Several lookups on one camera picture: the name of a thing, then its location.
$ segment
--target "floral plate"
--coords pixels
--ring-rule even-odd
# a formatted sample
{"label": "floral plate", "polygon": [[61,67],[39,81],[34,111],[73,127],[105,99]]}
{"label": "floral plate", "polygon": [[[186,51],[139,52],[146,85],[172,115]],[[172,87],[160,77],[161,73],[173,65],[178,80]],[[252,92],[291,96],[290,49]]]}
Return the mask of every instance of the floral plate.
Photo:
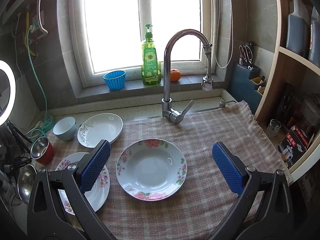
{"label": "floral plate", "polygon": [[172,143],[144,139],[127,147],[118,158],[116,176],[131,196],[144,201],[165,199],[182,186],[187,162]]}
{"label": "floral plate", "polygon": [[[65,157],[57,166],[56,171],[64,170],[71,163],[77,164],[87,152],[73,153]],[[87,191],[84,195],[96,212],[105,203],[110,189],[110,177],[107,167],[104,166],[99,174],[97,181],[93,185],[90,191]],[[62,204],[67,213],[74,215],[72,207],[67,198],[66,192],[59,189],[59,195],[62,200]]]}
{"label": "floral plate", "polygon": [[78,130],[78,141],[88,148],[95,148],[100,140],[112,144],[122,131],[123,121],[116,114],[97,114],[85,121]]}

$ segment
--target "scissors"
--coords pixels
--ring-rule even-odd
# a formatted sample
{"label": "scissors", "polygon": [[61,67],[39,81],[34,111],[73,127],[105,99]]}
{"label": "scissors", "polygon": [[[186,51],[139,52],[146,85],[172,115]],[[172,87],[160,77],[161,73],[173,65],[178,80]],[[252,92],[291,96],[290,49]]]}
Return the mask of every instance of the scissors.
{"label": "scissors", "polygon": [[251,48],[248,45],[240,45],[240,54],[246,62],[246,66],[250,71],[253,70],[252,62],[253,62],[253,53]]}

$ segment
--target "red label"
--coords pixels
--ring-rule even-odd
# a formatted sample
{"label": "red label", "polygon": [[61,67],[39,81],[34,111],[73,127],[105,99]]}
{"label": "red label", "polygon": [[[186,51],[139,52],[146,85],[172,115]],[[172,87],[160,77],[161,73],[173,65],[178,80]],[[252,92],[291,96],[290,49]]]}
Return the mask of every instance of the red label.
{"label": "red label", "polygon": [[294,139],[292,138],[292,136],[288,133],[288,134],[286,135],[286,137],[287,137],[289,143],[292,145],[292,147],[295,147],[295,146],[296,146],[296,142],[294,141]]}
{"label": "red label", "polygon": [[306,138],[303,136],[303,133],[299,130],[299,128],[295,125],[294,126],[295,130],[297,131],[297,134],[300,136],[300,138],[302,139],[303,143],[308,146],[308,141],[306,140]]}

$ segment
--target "orange fruit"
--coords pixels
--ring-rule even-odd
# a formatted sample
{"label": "orange fruit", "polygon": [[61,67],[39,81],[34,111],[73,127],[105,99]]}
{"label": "orange fruit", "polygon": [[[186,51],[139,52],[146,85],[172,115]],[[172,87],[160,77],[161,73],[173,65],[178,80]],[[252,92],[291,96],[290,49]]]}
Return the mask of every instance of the orange fruit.
{"label": "orange fruit", "polygon": [[181,78],[181,73],[178,69],[172,68],[170,70],[170,81],[177,82]]}

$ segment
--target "plastic jug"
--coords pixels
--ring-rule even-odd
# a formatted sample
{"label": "plastic jug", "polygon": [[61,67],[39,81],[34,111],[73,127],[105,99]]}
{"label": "plastic jug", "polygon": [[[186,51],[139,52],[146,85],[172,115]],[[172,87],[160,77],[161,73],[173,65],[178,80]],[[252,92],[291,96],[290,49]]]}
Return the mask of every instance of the plastic jug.
{"label": "plastic jug", "polygon": [[286,48],[302,56],[308,56],[310,17],[302,0],[293,0],[293,13],[288,15]]}
{"label": "plastic jug", "polygon": [[320,16],[316,8],[311,15],[309,61],[320,68]]}

